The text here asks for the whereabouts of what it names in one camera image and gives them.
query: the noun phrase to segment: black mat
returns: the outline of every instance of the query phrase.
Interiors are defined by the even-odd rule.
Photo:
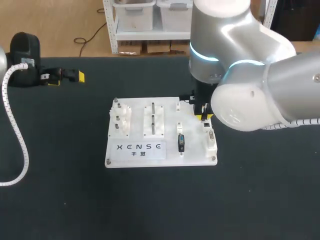
[[[86,84],[9,88],[30,168],[0,188],[1,240],[318,240],[320,126],[239,132],[214,121],[218,165],[106,169],[114,97],[193,87],[184,57],[50,58]],[[22,168],[1,107],[0,181]]]

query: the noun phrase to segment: white connector block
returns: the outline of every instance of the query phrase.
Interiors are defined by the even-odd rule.
[[[204,145],[205,145],[205,156],[207,158],[216,159],[218,148],[217,148],[216,136],[212,128],[206,133]]]
[[[110,124],[109,138],[129,138],[131,126],[131,107],[114,100],[110,110]]]

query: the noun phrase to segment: black connector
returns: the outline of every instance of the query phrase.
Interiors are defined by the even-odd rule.
[[[183,134],[178,135],[178,151],[179,153],[185,152],[185,135]]]

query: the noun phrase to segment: white fixture board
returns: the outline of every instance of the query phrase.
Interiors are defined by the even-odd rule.
[[[113,107],[115,108],[118,103],[131,110],[130,130],[129,134],[123,136],[114,134],[118,131],[115,128],[116,121],[110,119],[105,155],[107,168],[214,166],[217,164],[217,143],[213,148],[208,149],[206,141],[209,133],[205,132],[204,124],[194,116],[192,105],[181,101],[180,106],[177,107],[178,97],[120,98],[116,103],[113,102]],[[146,107],[149,109],[152,106],[152,103],[155,109],[163,107],[163,113],[159,111],[164,116],[164,134],[161,136],[159,134],[155,137],[144,136],[145,111]],[[178,150],[178,123],[182,125],[185,138],[183,156]]]

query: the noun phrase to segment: cable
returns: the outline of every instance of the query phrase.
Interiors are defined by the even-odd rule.
[[[104,14],[105,10],[103,8],[99,8],[96,11],[98,14]],[[87,43],[89,43],[92,39],[94,39],[94,37],[97,35],[97,33],[105,26],[107,25],[107,22],[105,22],[101,27],[99,27],[99,29],[94,33],[94,35],[87,41],[85,38],[83,37],[76,37],[75,39],[73,39],[73,42],[75,44],[83,44],[83,46],[80,49],[80,53],[79,53],[79,58],[81,58],[82,55],[82,51],[84,50],[85,46],[87,45]]]
[[[24,178],[24,176],[26,175],[26,173],[28,171],[28,167],[29,167],[28,149],[25,144],[24,138],[22,137],[22,134],[19,130],[19,127],[16,123],[15,117],[11,111],[10,104],[9,104],[9,98],[8,98],[8,82],[9,82],[10,76],[15,71],[23,70],[23,69],[28,69],[27,63],[20,63],[17,65],[13,65],[12,67],[9,68],[8,71],[6,71],[6,73],[3,77],[3,81],[2,81],[2,99],[3,99],[4,108],[6,110],[6,114],[8,115],[8,118],[9,118],[11,125],[13,127],[13,130],[14,130],[14,133],[20,143],[20,146],[21,146],[21,149],[23,152],[24,165],[23,165],[22,172],[20,173],[20,175],[16,179],[14,179],[12,181],[7,181],[7,182],[0,182],[0,187],[11,186],[11,185],[14,185],[14,184],[18,183],[19,181],[21,181]]]
[[[296,127],[306,126],[306,125],[320,125],[320,118],[299,119],[299,120],[294,120],[290,122],[291,128],[296,128]],[[277,130],[277,129],[285,129],[285,128],[288,128],[288,126],[283,123],[277,123],[277,124],[272,124],[270,126],[265,126],[262,129]]]

